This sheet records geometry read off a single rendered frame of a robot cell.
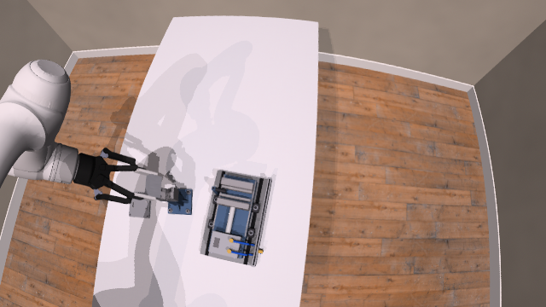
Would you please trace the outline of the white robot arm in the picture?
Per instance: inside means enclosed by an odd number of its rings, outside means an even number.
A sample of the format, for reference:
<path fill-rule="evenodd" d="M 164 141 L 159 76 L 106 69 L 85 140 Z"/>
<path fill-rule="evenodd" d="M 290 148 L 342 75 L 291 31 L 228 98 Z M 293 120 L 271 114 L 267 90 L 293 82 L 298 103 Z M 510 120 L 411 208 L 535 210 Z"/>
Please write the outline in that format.
<path fill-rule="evenodd" d="M 55 142 L 70 97 L 70 78 L 57 63 L 30 61 L 19 70 L 0 100 L 0 188 L 7 175 L 72 183 L 78 149 Z"/>

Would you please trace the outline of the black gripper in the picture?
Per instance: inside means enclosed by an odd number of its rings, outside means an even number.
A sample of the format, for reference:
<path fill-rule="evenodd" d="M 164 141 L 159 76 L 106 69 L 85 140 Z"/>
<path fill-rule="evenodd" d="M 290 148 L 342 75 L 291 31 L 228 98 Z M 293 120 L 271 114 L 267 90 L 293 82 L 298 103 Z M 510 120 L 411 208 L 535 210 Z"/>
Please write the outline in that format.
<path fill-rule="evenodd" d="M 114 159 L 130 165 L 108 165 L 103 158 Z M 136 165 L 136 159 L 119 153 L 111 152 L 109 149 L 104 148 L 100 156 L 96 157 L 85 153 L 79 154 L 78 171 L 73 182 L 94 189 L 95 200 L 109 200 L 122 204 L 130 204 L 132 199 L 151 201 L 156 200 L 156 197 L 148 196 L 145 194 L 132 193 L 131 191 L 122 188 L 118 184 L 112 182 L 111 180 L 109 180 L 109 175 L 111 171 L 134 171 L 135 173 L 145 176 L 149 174 L 158 176 L 158 173 L 147 171 L 145 168 Z M 98 189 L 104 185 L 105 187 L 126 196 L 126 198 L 114 196 L 111 194 L 104 194 L 102 191 L 99 191 Z"/>

